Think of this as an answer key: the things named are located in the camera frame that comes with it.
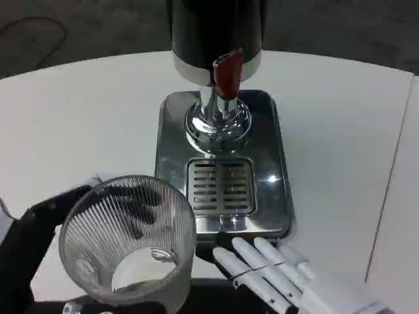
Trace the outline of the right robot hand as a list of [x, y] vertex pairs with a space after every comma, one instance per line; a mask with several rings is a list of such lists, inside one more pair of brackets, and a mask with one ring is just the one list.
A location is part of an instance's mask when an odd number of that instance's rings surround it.
[[249, 292], [273, 313], [392, 313], [368, 286], [347, 273], [320, 273], [295, 249], [219, 232], [215, 265], [234, 288]]

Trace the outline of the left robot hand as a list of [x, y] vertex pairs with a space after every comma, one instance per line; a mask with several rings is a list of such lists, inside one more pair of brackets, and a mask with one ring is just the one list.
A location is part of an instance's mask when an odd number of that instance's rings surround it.
[[1, 218], [8, 218], [10, 226], [1, 238], [1, 312], [2, 313], [60, 313], [63, 301], [35, 301], [30, 287], [45, 254], [73, 206], [83, 197], [95, 205], [105, 195], [123, 203], [122, 212], [129, 217], [144, 212], [141, 221], [151, 224], [155, 215], [150, 208], [160, 205], [162, 196], [150, 188], [106, 188], [93, 191], [84, 184], [30, 207], [19, 219], [12, 218], [4, 205]]

